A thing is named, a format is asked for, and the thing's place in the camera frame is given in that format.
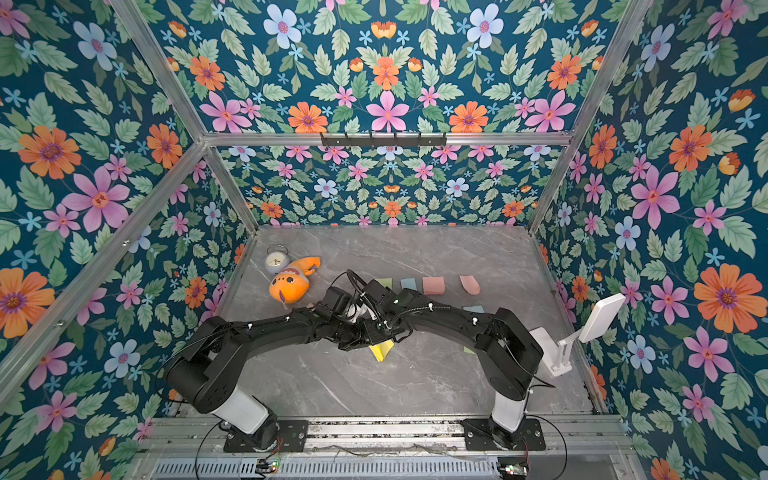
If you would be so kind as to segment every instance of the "blue sticky note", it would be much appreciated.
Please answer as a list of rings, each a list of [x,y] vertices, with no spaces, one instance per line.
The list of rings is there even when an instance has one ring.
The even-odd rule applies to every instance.
[[[416,290],[416,279],[415,278],[404,278],[400,280],[400,286],[402,288],[409,288],[411,290]]]

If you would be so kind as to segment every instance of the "black cable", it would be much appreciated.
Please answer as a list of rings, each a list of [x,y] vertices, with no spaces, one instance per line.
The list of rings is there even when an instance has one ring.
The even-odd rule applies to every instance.
[[[555,431],[557,431],[557,433],[559,433],[559,434],[560,434],[560,438],[563,440],[563,447],[565,448],[565,462],[563,462],[563,469],[560,471],[560,473],[558,473],[558,476],[556,476],[556,477],[554,477],[554,478],[552,479],[552,480],[558,480],[558,478],[560,478],[561,476],[563,476],[563,474],[565,473],[565,467],[567,467],[567,466],[568,466],[568,444],[567,444],[567,443],[565,443],[565,437],[563,436],[563,432],[561,432],[561,431],[560,431],[560,429],[559,429],[557,426],[555,426],[555,425],[554,425],[554,423],[550,422],[549,420],[547,420],[547,419],[546,419],[546,418],[544,418],[544,417],[540,417],[540,416],[538,416],[538,415],[532,415],[532,414],[530,414],[530,413],[526,414],[525,416],[528,416],[528,417],[533,417],[533,418],[535,418],[535,419],[539,419],[539,420],[544,420],[544,421],[545,421],[545,422],[547,422],[549,425],[552,425],[552,428],[553,428],[553,429],[555,429]],[[529,474],[529,475],[531,474],[531,472],[530,472],[530,469],[531,469],[531,467],[530,467],[530,466],[528,466],[528,474]]]

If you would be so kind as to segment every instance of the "orange plush toy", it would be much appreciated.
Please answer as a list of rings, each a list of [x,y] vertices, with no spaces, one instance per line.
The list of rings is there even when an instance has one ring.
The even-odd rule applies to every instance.
[[[320,266],[320,257],[304,257],[289,263],[270,284],[270,295],[281,302],[296,303],[310,289],[309,275]]]

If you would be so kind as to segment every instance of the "floral wallpaper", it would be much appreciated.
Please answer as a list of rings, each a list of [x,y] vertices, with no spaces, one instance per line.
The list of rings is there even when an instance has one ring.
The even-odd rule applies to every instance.
[[[2,407],[0,478],[123,478],[152,419],[174,411],[163,364],[215,315],[245,238],[201,161]]]
[[[767,14],[658,2],[537,232],[572,322],[626,296],[586,350],[655,480],[768,477]]]
[[[102,2],[2,0],[0,77],[1,358],[189,138]]]
[[[211,131],[546,132],[572,125],[627,3],[169,1],[152,28]]]

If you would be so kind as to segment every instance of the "aluminum frame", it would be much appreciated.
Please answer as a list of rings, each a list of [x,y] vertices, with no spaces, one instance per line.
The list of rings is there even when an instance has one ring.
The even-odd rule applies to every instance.
[[[67,285],[45,314],[0,362],[0,405],[7,404],[40,359],[53,348],[93,292],[107,279],[142,230],[163,209],[171,194],[192,174],[203,157],[202,142],[193,143],[157,183],[136,210],[107,240],[83,270]]]
[[[572,142],[560,155],[552,173],[549,175],[549,180],[544,190],[541,192],[536,214],[528,224],[528,229],[532,233],[538,230],[538,226],[541,225],[547,210],[549,210],[554,202],[558,188],[568,172],[568,165],[576,158],[578,149],[581,147],[582,142],[584,142],[584,136],[587,134],[587,130],[589,130],[592,120],[598,112],[600,103],[603,101],[605,94],[607,94],[619,65],[624,60],[630,43],[637,34],[637,30],[642,26],[643,18],[653,2],[654,0],[630,0],[627,9],[624,11],[624,16],[616,27],[611,43],[605,49],[605,59],[603,60],[602,67],[595,76],[594,82],[589,92],[587,92],[587,97],[584,99],[584,103],[581,104],[581,109],[578,112],[573,131],[571,132]]]

